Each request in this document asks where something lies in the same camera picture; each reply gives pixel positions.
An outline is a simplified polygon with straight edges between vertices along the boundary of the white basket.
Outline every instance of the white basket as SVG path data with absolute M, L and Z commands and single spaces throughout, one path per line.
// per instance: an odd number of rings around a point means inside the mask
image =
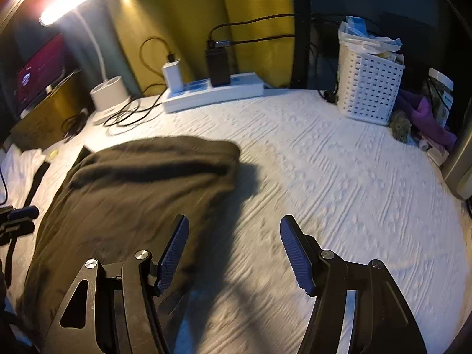
M 376 55 L 339 48 L 337 107 L 346 117 L 389 123 L 405 67 Z

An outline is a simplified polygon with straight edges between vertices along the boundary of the yellow curtain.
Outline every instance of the yellow curtain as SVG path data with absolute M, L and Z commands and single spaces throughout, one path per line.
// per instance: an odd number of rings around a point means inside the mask
M 228 21 L 291 13 L 292 0 L 107 0 L 124 53 L 141 87 L 160 82 L 138 57 L 139 47 L 150 36 L 169 42 L 181 59 L 185 82 L 208 76 L 205 49 L 209 31 Z M 216 39 L 246 40 L 293 33 L 293 19 L 280 18 L 262 23 L 222 28 Z M 146 44 L 145 60 L 156 70 L 166 62 L 166 51 L 157 41 Z M 293 39 L 239 45 L 235 49 L 240 72 L 257 72 L 274 85 L 288 85 L 293 62 Z

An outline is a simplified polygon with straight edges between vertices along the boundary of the laptop logo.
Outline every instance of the laptop logo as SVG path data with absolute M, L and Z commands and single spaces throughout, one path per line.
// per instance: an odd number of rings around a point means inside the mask
M 23 77 L 23 80 L 21 82 L 21 85 L 27 86 L 30 77 L 31 77 L 31 73 L 25 74 L 24 77 Z

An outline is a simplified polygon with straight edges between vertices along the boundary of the metal screw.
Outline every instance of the metal screw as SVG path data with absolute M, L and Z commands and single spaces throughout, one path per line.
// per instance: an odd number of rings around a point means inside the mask
M 140 250 L 135 254 L 137 260 L 144 260 L 148 257 L 149 253 L 147 250 Z
M 383 268 L 383 263 L 379 260 L 372 260 L 372 266 L 374 266 L 376 269 L 381 269 Z
M 95 258 L 91 258 L 86 262 L 86 268 L 93 269 L 97 264 L 98 261 Z
M 325 260 L 332 260 L 334 258 L 334 253 L 331 250 L 322 250 L 321 255 Z

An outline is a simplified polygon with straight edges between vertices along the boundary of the dark olive fabric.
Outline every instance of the dark olive fabric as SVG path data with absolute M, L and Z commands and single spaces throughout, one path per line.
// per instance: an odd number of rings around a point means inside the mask
M 234 189 L 239 153 L 230 142 L 194 137 L 135 140 L 81 153 L 39 226 L 18 305 L 37 343 L 86 260 L 106 265 L 167 243 L 160 237 L 184 214 L 189 238 L 171 288 L 156 299 L 165 305 L 163 328 L 173 341 L 203 242 L 224 195 Z

